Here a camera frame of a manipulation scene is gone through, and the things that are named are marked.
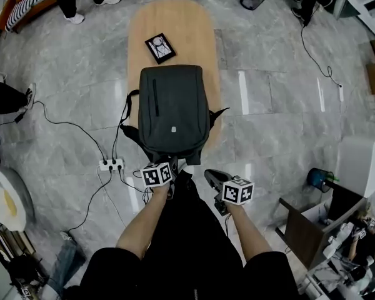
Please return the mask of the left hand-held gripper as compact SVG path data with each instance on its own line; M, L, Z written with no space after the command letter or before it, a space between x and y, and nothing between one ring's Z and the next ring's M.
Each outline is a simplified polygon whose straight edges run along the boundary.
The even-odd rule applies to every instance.
M178 175L178 159L173 157L169 162L148 164L140 170L145 189L157 188L169 184L167 198L174 196L174 183Z

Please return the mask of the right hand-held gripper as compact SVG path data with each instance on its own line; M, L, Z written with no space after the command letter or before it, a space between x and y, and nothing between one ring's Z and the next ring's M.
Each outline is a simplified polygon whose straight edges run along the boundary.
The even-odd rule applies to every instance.
M254 183L247 179L215 169L205 170L204 177L211 188L217 192L214 197L214 206L222 216L229 213L225 203L239 206L253 198Z

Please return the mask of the black backpack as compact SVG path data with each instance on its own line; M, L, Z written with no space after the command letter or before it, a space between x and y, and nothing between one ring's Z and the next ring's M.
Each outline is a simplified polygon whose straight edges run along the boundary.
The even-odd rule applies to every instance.
M173 157L199 165L201 153L216 119L224 112L208 107L203 69L195 65L146 67L139 89L126 98L127 115L138 96L138 126L120 124L124 135L136 142L152 163Z

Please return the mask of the person's left forearm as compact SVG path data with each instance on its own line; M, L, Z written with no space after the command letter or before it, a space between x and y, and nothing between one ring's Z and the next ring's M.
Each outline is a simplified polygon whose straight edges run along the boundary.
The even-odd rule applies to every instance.
M166 204L168 191L169 184L153 189L152 198L122 232L117 248L127 250L139 259L144 257Z

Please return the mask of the person's right forearm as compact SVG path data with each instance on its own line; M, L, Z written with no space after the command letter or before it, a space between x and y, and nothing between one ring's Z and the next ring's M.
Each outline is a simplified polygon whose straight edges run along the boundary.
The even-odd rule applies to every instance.
M272 249L241 205L226 203L231 214L241 243L242 252L248 262L253 257L271 252Z

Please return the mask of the white power strip with plugs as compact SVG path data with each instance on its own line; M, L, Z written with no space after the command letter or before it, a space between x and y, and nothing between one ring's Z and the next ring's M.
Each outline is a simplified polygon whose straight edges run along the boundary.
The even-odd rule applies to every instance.
M124 160L122 158L108 159L99 162L100 171L122 171L124 169Z

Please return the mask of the dark wooden cabinet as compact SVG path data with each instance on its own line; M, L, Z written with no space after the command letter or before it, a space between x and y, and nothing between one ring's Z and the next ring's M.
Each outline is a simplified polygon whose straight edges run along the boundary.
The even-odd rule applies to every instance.
M310 270L326 260L323 251L329 245L329 238L336 236L341 226L362 209L366 201L365 197L337 184L333 186L329 199L305 211L281 198L279 202L288 210L288 215L284 230L277 227L276 233Z

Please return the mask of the person's black clothing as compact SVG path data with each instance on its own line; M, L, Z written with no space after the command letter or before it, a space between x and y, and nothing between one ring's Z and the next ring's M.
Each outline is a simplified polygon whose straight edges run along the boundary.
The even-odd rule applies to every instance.
M114 247L96 251L74 300L299 300L287 256L246 261L190 173L180 171L144 257Z

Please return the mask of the blue waste bin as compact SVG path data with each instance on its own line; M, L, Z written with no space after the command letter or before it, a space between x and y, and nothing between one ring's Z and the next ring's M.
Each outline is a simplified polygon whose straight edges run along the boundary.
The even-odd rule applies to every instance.
M326 184L326 181L334 181L333 172L312 168L307 174L307 185L320 190L322 193L326 193L330 190L330 187Z

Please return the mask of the white block table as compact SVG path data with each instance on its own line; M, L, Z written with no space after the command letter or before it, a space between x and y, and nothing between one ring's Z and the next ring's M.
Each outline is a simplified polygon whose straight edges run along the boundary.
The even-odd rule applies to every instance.
M339 185L368 198L375 192L375 137L346 136L338 147Z

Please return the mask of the white round stool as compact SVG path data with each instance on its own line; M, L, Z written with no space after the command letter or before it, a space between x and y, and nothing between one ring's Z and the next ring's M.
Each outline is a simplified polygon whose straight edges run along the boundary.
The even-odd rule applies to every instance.
M0 167L0 224L23 232L34 221L33 202L23 179L15 170Z

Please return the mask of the oval wooden table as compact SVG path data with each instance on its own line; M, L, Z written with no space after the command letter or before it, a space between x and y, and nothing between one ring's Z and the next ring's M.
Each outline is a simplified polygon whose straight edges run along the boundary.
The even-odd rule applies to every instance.
M192 0L156 0L140 7L129 23L127 48L128 90L139 89L144 68L157 66L146 41L164 34L176 55L165 66L202 67L208 107L221 109L220 80L213 22L204 7Z

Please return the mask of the long striped cushion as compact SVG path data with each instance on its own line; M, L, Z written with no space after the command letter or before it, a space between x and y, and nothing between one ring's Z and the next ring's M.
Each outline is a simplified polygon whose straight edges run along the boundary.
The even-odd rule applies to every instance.
M55 0L20 0L12 8L7 19L5 30L12 32L18 24L32 13L38 13L43 9L51 6Z

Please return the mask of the black picture frame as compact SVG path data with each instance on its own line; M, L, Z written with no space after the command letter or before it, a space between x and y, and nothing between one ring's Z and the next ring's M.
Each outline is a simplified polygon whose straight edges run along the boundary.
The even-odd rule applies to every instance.
M175 50L163 33L149 38L145 41L145 44L157 64L162 64L176 56Z

